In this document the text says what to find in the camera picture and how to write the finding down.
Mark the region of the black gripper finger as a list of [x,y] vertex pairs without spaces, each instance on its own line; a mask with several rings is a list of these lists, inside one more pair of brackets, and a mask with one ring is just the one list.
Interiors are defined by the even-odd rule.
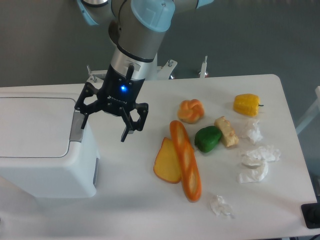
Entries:
[[[137,121],[133,121],[131,112],[136,111],[139,115]],[[125,123],[125,129],[121,136],[121,142],[124,142],[128,134],[132,134],[134,131],[142,131],[149,113],[148,103],[134,103],[128,106],[120,107],[120,116]]]
[[[97,113],[102,110],[102,101],[98,99],[99,90],[94,87],[90,82],[86,82],[83,86],[83,89],[75,103],[74,109],[79,111],[83,116],[83,121],[81,124],[81,129],[84,130],[89,115]],[[96,100],[90,104],[86,104],[85,100],[90,97],[96,97]]]

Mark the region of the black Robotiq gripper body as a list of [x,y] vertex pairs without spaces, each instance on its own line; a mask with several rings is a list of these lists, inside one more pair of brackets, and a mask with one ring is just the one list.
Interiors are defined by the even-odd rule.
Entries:
[[97,98],[109,104],[114,110],[124,110],[129,114],[136,109],[137,112],[146,111],[145,103],[136,103],[136,99],[143,86],[144,79],[133,79],[135,66],[130,64],[124,75],[118,73],[109,66],[102,87],[98,91]]

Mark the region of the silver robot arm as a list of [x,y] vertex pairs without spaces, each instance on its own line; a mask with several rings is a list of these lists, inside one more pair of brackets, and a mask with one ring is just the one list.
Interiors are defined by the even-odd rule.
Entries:
[[116,20],[109,25],[109,36],[116,48],[102,87],[86,82],[76,101],[74,108],[83,115],[81,128],[89,115],[103,111],[122,118],[122,142],[128,134],[142,131],[149,105],[136,99],[174,14],[208,4],[210,0],[112,0]]

